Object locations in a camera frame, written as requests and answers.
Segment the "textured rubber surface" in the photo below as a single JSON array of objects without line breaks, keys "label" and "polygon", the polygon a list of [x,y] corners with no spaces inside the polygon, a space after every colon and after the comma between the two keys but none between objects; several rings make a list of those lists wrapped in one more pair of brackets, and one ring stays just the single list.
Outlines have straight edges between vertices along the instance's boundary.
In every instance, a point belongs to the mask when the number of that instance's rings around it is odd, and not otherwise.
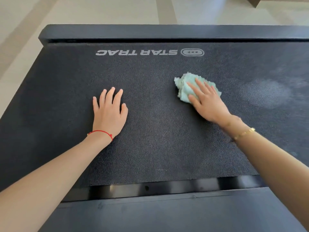
[{"label": "textured rubber surface", "polygon": [[[184,48],[205,54],[185,57]],[[164,49],[178,54],[139,54]],[[124,90],[128,120],[75,187],[256,174],[217,126],[177,98],[174,77],[186,72],[215,82],[233,114],[309,165],[308,65],[304,42],[49,44],[0,120],[0,189],[82,141],[92,97],[112,86]]]}]

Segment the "bracelet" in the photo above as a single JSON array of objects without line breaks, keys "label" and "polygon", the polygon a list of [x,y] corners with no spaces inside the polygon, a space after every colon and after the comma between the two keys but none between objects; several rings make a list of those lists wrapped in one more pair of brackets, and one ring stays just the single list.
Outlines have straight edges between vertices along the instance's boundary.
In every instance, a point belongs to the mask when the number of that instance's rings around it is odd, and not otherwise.
[{"label": "bracelet", "polygon": [[103,133],[106,133],[106,134],[108,134],[108,135],[111,137],[111,139],[113,140],[112,134],[109,134],[108,132],[105,132],[105,131],[103,131],[103,130],[94,130],[94,131],[88,133],[87,136],[88,136],[89,134],[91,134],[91,133],[94,133],[94,132],[103,132]]},{"label": "bracelet", "polygon": [[254,132],[254,131],[255,131],[255,128],[250,128],[248,131],[245,131],[245,132],[243,132],[243,133],[237,135],[236,137],[234,137],[234,138],[231,140],[231,142],[235,142],[235,141],[238,140],[239,138],[245,136],[246,134],[252,133],[252,132]]}]

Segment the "treadmill deck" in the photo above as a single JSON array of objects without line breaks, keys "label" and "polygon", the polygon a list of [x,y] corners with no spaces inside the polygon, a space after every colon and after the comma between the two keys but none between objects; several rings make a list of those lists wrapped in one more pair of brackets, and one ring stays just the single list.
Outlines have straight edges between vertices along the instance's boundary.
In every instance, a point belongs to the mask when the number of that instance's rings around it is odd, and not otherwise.
[{"label": "treadmill deck", "polygon": [[127,122],[74,187],[257,174],[179,100],[174,77],[187,72],[215,82],[231,113],[309,165],[308,65],[307,42],[47,44],[0,120],[0,190],[82,141],[92,97],[112,86],[124,90]]}]

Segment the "gold bracelet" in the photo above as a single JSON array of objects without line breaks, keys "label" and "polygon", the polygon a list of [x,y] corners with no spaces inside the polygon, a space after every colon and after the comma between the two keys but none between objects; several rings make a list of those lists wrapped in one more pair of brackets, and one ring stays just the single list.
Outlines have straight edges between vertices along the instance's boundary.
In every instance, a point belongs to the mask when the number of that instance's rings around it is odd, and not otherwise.
[{"label": "gold bracelet", "polygon": [[252,132],[254,132],[254,131],[255,131],[255,128],[250,128],[248,131],[243,132],[243,133],[237,135],[236,137],[234,137],[234,138],[231,140],[231,142],[235,142],[235,141],[238,140],[239,138],[245,136],[245,135],[248,134],[248,133],[252,133]]}]

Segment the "left hand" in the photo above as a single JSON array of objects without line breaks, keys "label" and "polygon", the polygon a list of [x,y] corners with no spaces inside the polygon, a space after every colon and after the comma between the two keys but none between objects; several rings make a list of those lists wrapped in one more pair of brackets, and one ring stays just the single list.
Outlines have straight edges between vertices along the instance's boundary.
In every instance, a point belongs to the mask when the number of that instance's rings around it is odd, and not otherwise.
[{"label": "left hand", "polygon": [[113,94],[115,88],[112,87],[110,91],[106,94],[107,90],[104,89],[101,93],[99,104],[97,98],[93,97],[93,111],[95,113],[95,118],[93,121],[92,130],[103,130],[112,134],[114,138],[122,130],[125,122],[127,120],[128,108],[125,103],[121,106],[120,113],[120,100],[123,90],[115,95],[114,101]]}]

